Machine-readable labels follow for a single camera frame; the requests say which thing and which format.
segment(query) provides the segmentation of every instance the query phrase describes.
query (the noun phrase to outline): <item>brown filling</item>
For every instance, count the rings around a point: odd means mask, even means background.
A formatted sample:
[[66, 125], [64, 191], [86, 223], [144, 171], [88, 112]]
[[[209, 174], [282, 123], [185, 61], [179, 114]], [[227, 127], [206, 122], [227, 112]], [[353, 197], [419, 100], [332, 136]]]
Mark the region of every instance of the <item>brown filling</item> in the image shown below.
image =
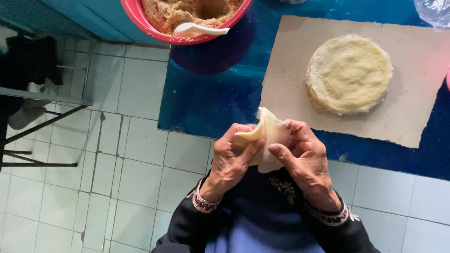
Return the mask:
[[173, 35], [177, 26], [191, 22], [217, 28], [241, 7], [243, 0], [142, 0], [144, 13], [161, 33]]

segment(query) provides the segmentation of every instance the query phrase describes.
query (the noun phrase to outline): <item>dark blue garment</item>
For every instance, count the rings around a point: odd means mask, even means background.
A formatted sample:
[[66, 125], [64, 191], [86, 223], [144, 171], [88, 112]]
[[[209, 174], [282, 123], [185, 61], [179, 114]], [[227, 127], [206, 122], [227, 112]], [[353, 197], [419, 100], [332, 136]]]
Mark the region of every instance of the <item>dark blue garment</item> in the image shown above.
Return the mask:
[[323, 253], [287, 198], [250, 167], [219, 206], [219, 229], [206, 253]]

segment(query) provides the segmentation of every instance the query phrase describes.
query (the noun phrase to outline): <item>blue tabletop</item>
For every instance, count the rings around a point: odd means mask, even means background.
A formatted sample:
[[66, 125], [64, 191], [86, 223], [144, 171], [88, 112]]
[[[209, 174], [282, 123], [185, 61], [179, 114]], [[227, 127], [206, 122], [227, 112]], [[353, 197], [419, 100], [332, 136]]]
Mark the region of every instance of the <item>blue tabletop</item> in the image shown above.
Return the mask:
[[[301, 5], [254, 0], [227, 35], [172, 46], [158, 127], [218, 138], [233, 122], [256, 123], [282, 15], [429, 26], [419, 18], [413, 0], [308, 0]], [[449, 114], [450, 92], [443, 82], [418, 149], [340, 133], [315, 134], [330, 159], [450, 180]]]

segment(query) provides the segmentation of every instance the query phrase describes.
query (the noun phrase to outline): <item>pink plastic bowl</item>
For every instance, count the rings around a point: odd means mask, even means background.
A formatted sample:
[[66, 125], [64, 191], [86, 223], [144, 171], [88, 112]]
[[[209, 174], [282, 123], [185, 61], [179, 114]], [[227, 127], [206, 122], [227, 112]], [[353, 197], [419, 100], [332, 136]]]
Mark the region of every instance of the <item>pink plastic bowl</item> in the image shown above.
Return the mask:
[[[141, 0], [121, 0], [121, 2], [126, 14], [128, 15], [128, 17], [130, 17], [133, 23], [147, 35], [156, 40], [175, 45], [193, 45], [210, 41], [219, 36], [201, 34], [193, 37], [173, 37], [160, 33], [150, 24], [150, 22], [145, 17]], [[231, 28], [233, 25], [235, 25], [245, 14], [252, 2], [253, 0], [244, 0], [238, 11], [218, 28]]]
[[447, 86], [450, 90], [450, 67], [449, 67], [449, 72], [447, 73]]

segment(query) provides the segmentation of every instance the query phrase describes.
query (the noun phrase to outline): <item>clear plastic bag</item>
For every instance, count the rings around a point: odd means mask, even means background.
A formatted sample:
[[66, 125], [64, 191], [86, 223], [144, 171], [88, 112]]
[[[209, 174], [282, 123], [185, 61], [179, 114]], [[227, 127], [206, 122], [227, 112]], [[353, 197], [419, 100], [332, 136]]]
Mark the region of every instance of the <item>clear plastic bag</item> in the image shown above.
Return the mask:
[[282, 3], [290, 3], [292, 5], [302, 4], [305, 1], [306, 0], [280, 0], [280, 2], [282, 2]]
[[450, 28], [450, 0], [414, 0], [421, 19], [436, 31]]

